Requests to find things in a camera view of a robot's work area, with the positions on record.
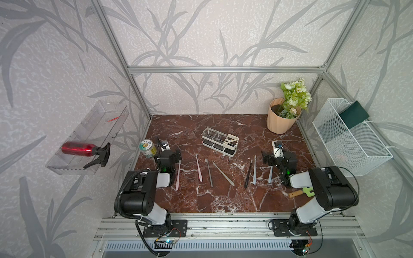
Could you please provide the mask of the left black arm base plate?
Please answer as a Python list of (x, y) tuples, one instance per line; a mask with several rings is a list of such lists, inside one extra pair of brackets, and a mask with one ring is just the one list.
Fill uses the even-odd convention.
[(185, 237), (188, 230), (188, 220), (171, 220), (166, 221), (163, 225), (145, 226), (144, 237), (160, 237), (167, 235), (170, 237)]

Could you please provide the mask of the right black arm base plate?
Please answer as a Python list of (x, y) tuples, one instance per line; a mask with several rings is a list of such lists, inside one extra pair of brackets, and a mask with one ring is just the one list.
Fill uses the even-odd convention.
[(318, 236), (315, 224), (302, 224), (287, 219), (273, 219), (268, 227), (276, 237), (316, 237)]

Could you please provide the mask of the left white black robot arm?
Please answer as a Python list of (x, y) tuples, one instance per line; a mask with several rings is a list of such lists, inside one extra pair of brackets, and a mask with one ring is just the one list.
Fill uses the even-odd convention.
[(170, 213), (156, 203), (158, 188), (171, 187), (176, 178), (175, 165), (182, 160), (179, 149), (164, 150), (154, 157), (156, 170), (129, 171), (114, 203), (115, 212), (133, 219), (140, 226), (165, 228), (172, 226)]

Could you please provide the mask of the pink toothbrush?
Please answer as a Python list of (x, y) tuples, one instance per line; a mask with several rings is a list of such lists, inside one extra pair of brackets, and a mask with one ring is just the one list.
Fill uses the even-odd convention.
[(176, 174), (176, 185), (175, 185), (175, 190), (178, 191), (179, 186), (180, 186), (180, 171), (181, 171), (181, 160), (178, 163), (178, 170)]
[(199, 155), (196, 153), (196, 154), (195, 154), (195, 157), (196, 157), (196, 163), (197, 163), (197, 171), (198, 171), (198, 175), (199, 175), (199, 181), (200, 181), (200, 182), (203, 182), (202, 172), (201, 172), (200, 164), (199, 164)]

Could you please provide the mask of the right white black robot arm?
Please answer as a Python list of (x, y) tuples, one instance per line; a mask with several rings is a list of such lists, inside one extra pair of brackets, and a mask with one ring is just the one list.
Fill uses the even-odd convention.
[(262, 152), (263, 162), (279, 170), (286, 188), (313, 189), (312, 199), (296, 208), (288, 219), (274, 219), (269, 228), (276, 237), (317, 235), (316, 221), (330, 212), (340, 212), (358, 204), (359, 195), (340, 167), (315, 167), (298, 173), (295, 153), (276, 150)]

